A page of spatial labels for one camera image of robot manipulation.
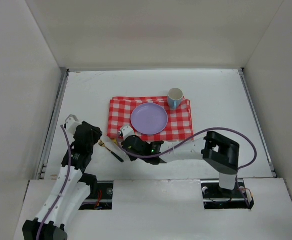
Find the gold fork green handle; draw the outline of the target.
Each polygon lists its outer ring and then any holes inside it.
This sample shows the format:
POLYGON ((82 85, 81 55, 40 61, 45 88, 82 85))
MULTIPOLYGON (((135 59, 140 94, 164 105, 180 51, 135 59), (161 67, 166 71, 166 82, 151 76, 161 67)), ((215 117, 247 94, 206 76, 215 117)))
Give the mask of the gold fork green handle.
POLYGON ((119 157, 116 153, 114 153, 111 149, 109 149, 102 140, 99 140, 98 144, 99 144, 99 146, 108 150, 119 162, 121 162, 121 163, 124 162, 124 160, 121 157, 119 157))

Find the purple plate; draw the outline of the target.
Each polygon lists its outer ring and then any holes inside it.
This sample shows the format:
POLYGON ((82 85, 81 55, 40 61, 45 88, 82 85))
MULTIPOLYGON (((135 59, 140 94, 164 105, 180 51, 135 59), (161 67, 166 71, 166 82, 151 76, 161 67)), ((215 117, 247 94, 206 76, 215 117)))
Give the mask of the purple plate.
POLYGON ((151 136, 160 133, 166 127, 168 115, 155 103, 143 103, 133 110, 130 122, 137 132, 151 136))

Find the red checkered cloth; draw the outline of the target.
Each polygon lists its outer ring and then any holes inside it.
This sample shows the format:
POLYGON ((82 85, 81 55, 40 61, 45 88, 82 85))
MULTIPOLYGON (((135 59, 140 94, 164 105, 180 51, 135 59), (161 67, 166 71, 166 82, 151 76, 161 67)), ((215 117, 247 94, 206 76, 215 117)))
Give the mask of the red checkered cloth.
POLYGON ((182 98, 176 110, 169 108, 166 96, 126 97, 116 96, 109 102, 107 136, 115 139, 118 131, 125 125, 130 125, 130 115, 133 110, 144 103, 154 103, 161 106, 168 115, 166 127, 155 135, 146 135, 135 130, 143 141, 182 141, 193 134, 191 107, 188 99, 182 98))

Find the blue mug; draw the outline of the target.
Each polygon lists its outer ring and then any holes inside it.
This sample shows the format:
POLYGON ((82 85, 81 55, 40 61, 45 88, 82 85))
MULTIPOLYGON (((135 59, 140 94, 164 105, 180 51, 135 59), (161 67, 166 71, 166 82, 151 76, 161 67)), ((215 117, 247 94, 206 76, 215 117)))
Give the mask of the blue mug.
POLYGON ((170 109, 175 110, 183 99, 183 92, 179 88, 172 88, 167 94, 167 104, 170 109))

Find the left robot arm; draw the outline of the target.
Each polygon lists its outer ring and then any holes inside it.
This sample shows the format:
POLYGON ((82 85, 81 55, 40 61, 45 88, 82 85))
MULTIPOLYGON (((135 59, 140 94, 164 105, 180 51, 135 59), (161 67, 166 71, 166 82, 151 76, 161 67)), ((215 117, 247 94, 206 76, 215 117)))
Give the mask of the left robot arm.
POLYGON ((64 134, 73 135, 62 160, 59 175, 45 204, 34 220, 26 220, 22 233, 26 240, 66 240, 66 232, 83 202, 97 188, 97 178, 86 174, 94 145, 102 136, 100 128, 79 122, 70 115, 61 126, 64 134))

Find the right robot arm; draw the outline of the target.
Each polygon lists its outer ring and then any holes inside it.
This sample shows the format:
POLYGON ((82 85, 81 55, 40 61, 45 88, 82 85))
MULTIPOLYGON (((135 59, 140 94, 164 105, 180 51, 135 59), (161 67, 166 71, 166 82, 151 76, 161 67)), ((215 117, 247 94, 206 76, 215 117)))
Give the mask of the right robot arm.
POLYGON ((136 135, 125 135, 119 144, 131 161, 143 160, 151 165, 175 161, 205 161, 219 174, 219 188, 232 191, 238 172, 239 144, 217 132, 183 142, 154 141, 147 143, 136 135))

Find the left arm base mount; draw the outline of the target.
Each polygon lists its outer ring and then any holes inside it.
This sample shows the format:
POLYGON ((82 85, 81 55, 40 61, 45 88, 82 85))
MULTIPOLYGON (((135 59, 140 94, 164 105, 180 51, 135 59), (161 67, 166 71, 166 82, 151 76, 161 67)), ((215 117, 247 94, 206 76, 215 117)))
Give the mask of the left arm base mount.
POLYGON ((91 194, 79 207, 79 210, 112 210, 113 188, 113 181, 98 181, 91 194))

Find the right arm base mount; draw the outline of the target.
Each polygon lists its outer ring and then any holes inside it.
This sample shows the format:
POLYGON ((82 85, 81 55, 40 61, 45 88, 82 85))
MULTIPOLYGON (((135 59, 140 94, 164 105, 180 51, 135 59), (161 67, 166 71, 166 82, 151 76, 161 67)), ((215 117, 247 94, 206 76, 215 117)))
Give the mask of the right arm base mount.
POLYGON ((205 210, 251 210, 254 206, 252 193, 242 179, 237 181, 233 190, 220 188, 217 180, 202 181, 201 190, 205 210))

